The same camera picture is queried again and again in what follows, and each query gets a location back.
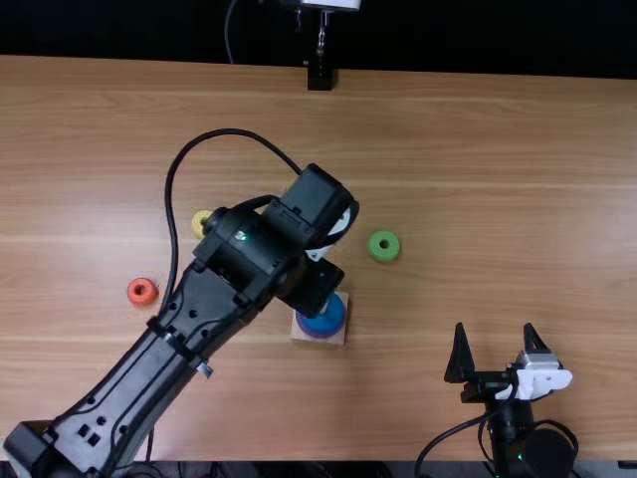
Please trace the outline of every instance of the black background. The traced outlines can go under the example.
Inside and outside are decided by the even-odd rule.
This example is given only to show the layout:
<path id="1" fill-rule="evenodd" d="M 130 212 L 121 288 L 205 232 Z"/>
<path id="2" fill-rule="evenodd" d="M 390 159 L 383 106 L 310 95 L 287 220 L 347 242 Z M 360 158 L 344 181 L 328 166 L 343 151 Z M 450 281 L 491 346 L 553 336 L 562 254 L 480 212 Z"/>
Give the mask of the black background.
<path id="1" fill-rule="evenodd" d="M 225 63 L 228 0 L 1 0 L 0 53 Z M 332 15 L 340 68 L 637 76 L 637 2 L 362 0 Z M 239 0 L 237 63 L 299 66 L 293 11 Z"/>

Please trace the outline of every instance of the wood grain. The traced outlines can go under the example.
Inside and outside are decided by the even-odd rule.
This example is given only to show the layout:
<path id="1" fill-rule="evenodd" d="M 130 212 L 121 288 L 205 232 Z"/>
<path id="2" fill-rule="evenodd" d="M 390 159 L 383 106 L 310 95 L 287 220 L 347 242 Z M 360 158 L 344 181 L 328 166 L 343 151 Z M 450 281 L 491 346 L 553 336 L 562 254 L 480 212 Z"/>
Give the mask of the wood grain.
<path id="1" fill-rule="evenodd" d="M 97 382 L 153 311 L 127 283 L 163 283 L 163 179 L 188 139 L 252 129 L 317 162 L 361 203 L 332 258 L 346 271 L 344 348 L 293 344 L 273 303 L 212 359 L 157 426 L 156 459 L 412 460 L 477 415 L 442 375 L 456 322 L 499 369 L 533 322 L 574 373 L 536 417 L 583 459 L 634 459 L 637 84 L 0 58 L 0 437 Z M 291 173 L 244 138 L 202 144 L 175 184 L 182 267 L 190 217 L 280 192 Z M 375 229 L 402 256 L 366 254 Z M 479 459 L 475 431 L 436 459 Z"/>

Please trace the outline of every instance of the cable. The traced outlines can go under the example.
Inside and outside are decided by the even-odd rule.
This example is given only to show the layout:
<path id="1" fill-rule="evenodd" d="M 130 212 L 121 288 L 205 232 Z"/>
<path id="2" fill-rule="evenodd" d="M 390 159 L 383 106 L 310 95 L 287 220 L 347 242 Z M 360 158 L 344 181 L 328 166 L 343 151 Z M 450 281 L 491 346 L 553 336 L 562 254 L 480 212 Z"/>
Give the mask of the cable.
<path id="1" fill-rule="evenodd" d="M 493 463 L 494 460 L 487 454 L 487 450 L 485 449 L 485 445 L 482 442 L 482 435 L 485 431 L 485 425 L 487 424 L 487 420 L 482 420 L 480 422 L 480 426 L 478 427 L 478 444 L 480 444 L 480 449 L 482 450 L 482 454 L 485 456 L 489 463 Z"/>
<path id="2" fill-rule="evenodd" d="M 438 443 L 440 443 L 441 441 L 444 441 L 445 439 L 449 438 L 452 435 L 455 435 L 456 433 L 462 430 L 466 430 L 467 428 L 477 425 L 483 420 L 488 420 L 490 418 L 493 418 L 498 413 L 500 413 L 506 406 L 508 406 L 509 403 L 511 403 L 514 400 L 516 393 L 518 393 L 517 382 L 513 384 L 513 389 L 511 390 L 509 397 L 506 400 L 504 400 L 500 405 L 498 405 L 493 411 L 491 411 L 490 413 L 485 413 L 484 415 L 477 416 L 476 418 L 472 418 L 471 420 L 467 420 L 464 423 L 461 423 L 459 425 L 456 425 L 453 428 L 450 428 L 449 430 L 441 433 L 436 438 L 431 440 L 429 444 L 425 446 L 423 450 L 420 452 L 420 455 L 418 455 L 418 459 L 416 460 L 416 463 L 414 465 L 414 477 L 420 478 L 420 468 L 422 467 L 422 462 L 425 460 L 425 457 L 429 454 L 429 452 L 433 450 Z"/>
<path id="3" fill-rule="evenodd" d="M 248 131 L 246 129 L 237 129 L 233 127 L 227 127 L 222 129 L 213 129 L 212 131 L 204 132 L 203 134 L 198 135 L 194 139 L 188 141 L 181 150 L 177 153 L 175 158 L 172 160 L 170 167 L 168 168 L 168 174 L 166 174 L 166 182 L 164 185 L 163 196 L 164 196 L 164 207 L 166 209 L 166 221 L 168 223 L 168 233 L 170 235 L 170 270 L 168 272 L 168 280 L 166 282 L 166 289 L 163 293 L 163 298 L 161 299 L 161 307 L 160 310 L 165 309 L 168 306 L 168 302 L 170 301 L 170 296 L 172 295 L 172 291 L 175 288 L 175 282 L 177 281 L 177 268 L 179 266 L 179 244 L 177 240 L 177 227 L 175 225 L 175 216 L 172 210 L 172 184 L 175 179 L 175 174 L 177 173 L 177 169 L 179 168 L 179 164 L 183 161 L 183 158 L 186 157 L 186 154 L 190 152 L 190 150 L 195 147 L 200 142 L 203 142 L 207 139 L 211 139 L 216 136 L 223 135 L 236 135 L 236 136 L 244 136 L 249 137 L 271 152 L 276 154 L 285 164 L 287 164 L 296 174 L 301 174 L 302 170 L 297 166 L 297 164 L 292 161 L 284 152 L 274 146 L 271 142 L 265 139 L 262 136 L 259 136 L 255 132 Z M 146 462 L 150 461 L 150 456 L 152 455 L 152 443 L 154 440 L 154 428 L 150 430 L 148 433 L 148 444 L 146 445 Z"/>
<path id="4" fill-rule="evenodd" d="M 150 428 L 150 432 L 148 433 L 148 444 L 146 445 L 146 463 L 150 461 L 150 455 L 152 454 L 152 442 L 155 439 L 155 429 Z"/>
<path id="5" fill-rule="evenodd" d="M 145 463 L 145 462 L 141 462 L 141 463 L 130 463 L 129 465 L 124 465 L 124 466 L 119 466 L 117 468 L 115 468 L 115 470 L 123 470 L 126 468 L 132 468 L 133 466 L 147 466 L 148 468 L 151 468 L 152 470 L 154 470 L 160 478 L 163 478 L 163 473 L 161 473 L 161 470 L 159 468 L 157 468 L 155 465 L 151 464 L 151 463 Z M 146 475 L 146 476 L 150 476 L 152 478 L 157 478 L 156 476 L 147 473 L 145 471 L 134 471 L 134 472 L 129 472 L 131 476 L 138 476 L 138 475 Z"/>
<path id="6" fill-rule="evenodd" d="M 238 0 L 230 0 L 228 10 L 226 10 L 226 18 L 223 22 L 223 40 L 226 44 L 226 53 L 228 54 L 228 61 L 230 62 L 230 65 L 234 65 L 235 60 L 232 58 L 232 52 L 230 51 L 230 38 L 228 31 L 230 30 L 230 17 L 232 16 L 232 11 L 237 6 L 237 2 Z"/>
<path id="7" fill-rule="evenodd" d="M 570 440 L 570 444 L 573 446 L 573 460 L 577 457 L 577 453 L 579 453 L 579 443 L 577 441 L 577 437 L 575 434 L 568 429 L 568 427 L 562 423 L 559 423 L 555 420 L 540 420 L 533 424 L 533 429 L 538 428 L 541 425 L 550 425 L 557 428 L 561 431 L 566 437 Z"/>
<path id="8" fill-rule="evenodd" d="M 484 465 L 484 467 L 487 469 L 487 471 L 489 472 L 489 474 L 491 476 L 493 476 L 493 478 L 497 478 L 496 476 L 496 472 L 494 470 L 491 469 L 491 466 L 489 466 L 489 463 L 487 463 L 486 461 L 483 461 L 482 464 Z"/>

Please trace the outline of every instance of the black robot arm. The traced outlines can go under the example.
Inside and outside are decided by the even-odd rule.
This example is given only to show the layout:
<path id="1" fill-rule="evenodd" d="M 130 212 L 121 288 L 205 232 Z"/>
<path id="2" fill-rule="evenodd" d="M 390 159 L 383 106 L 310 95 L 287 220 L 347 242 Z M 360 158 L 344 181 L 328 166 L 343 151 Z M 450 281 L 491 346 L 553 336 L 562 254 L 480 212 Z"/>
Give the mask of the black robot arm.
<path id="1" fill-rule="evenodd" d="M 268 203 L 263 214 L 254 207 Z M 170 300 L 107 376 L 51 421 L 22 422 L 4 447 L 22 474 L 122 476 L 154 423 L 208 359 L 273 298 L 315 315 L 343 277 L 306 250 L 329 242 L 349 192 L 310 165 L 281 198 L 220 208 Z M 355 214 L 350 214 L 353 221 Z"/>

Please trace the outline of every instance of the yellow ring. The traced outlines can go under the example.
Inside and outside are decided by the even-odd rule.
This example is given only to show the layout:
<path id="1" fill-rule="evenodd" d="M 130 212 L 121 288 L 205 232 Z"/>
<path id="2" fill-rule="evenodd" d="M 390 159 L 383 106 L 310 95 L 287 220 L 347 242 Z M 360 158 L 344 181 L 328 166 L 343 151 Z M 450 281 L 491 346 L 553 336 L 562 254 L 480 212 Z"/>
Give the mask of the yellow ring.
<path id="1" fill-rule="evenodd" d="M 195 239 L 203 239 L 203 225 L 206 223 L 212 213 L 213 211 L 211 211 L 210 209 L 202 209 L 195 212 L 192 216 L 192 221 L 190 221 L 190 228 L 192 229 L 192 235 L 195 236 Z"/>

